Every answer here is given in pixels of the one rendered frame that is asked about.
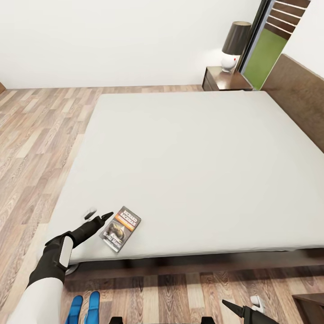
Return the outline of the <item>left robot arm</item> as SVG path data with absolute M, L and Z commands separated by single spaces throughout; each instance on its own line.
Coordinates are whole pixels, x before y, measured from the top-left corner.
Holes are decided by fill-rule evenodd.
M 45 244 L 43 256 L 7 324 L 60 324 L 65 274 L 72 249 L 93 236 L 114 212 L 90 218 L 97 207 L 81 216 L 81 227 L 56 236 Z

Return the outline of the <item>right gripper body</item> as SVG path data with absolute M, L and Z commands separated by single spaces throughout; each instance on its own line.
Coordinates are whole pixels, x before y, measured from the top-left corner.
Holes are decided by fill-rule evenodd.
M 244 324 L 275 324 L 274 319 L 269 318 L 260 311 L 245 306 Z

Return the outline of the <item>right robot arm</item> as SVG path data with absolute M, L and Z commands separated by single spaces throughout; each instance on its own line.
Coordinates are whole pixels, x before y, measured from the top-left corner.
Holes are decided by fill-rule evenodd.
M 249 308 L 248 306 L 240 307 L 225 300 L 222 300 L 222 303 L 239 317 L 244 317 L 244 324 L 279 324 L 274 319 L 265 315 L 264 308 L 266 308 L 266 305 L 260 296 L 252 296 L 250 299 L 253 304 L 252 308 Z

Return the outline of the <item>hardback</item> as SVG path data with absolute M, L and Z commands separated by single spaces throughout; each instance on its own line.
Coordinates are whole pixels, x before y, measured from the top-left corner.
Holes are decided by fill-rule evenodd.
M 140 222 L 140 217 L 123 206 L 99 237 L 115 252 L 119 252 Z

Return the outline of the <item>sandal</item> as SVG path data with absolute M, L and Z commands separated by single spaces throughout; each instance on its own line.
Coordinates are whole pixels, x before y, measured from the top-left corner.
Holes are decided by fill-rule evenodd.
M 78 324 L 78 317 L 81 309 L 83 298 L 76 296 L 72 301 L 72 306 L 65 324 Z
M 95 291 L 90 295 L 89 309 L 84 324 L 99 324 L 99 299 L 99 291 Z

